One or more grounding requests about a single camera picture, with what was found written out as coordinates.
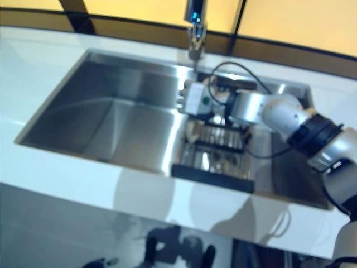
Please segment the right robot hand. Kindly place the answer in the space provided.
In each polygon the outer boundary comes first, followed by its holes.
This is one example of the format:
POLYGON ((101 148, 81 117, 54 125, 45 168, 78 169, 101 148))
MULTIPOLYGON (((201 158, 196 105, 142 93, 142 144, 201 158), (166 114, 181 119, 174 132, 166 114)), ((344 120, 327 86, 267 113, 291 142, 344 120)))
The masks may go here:
POLYGON ((214 108, 220 104, 209 93, 207 82, 186 80, 179 91, 176 108, 182 114, 189 116, 210 116, 214 108))

